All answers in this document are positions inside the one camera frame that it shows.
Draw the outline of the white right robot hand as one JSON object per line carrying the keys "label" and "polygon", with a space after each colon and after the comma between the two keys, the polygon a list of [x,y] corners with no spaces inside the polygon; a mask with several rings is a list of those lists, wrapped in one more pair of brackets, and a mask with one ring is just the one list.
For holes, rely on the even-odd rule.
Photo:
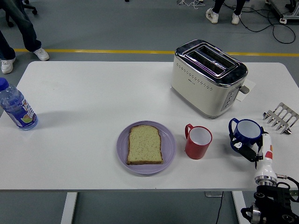
{"label": "white right robot hand", "polygon": [[277,175],[272,168],[273,147],[270,135],[262,131],[261,137],[256,143],[258,146],[257,151],[238,140],[233,134],[232,128],[229,128],[229,137],[231,147],[247,160],[255,163],[256,183],[258,185],[275,185]]}

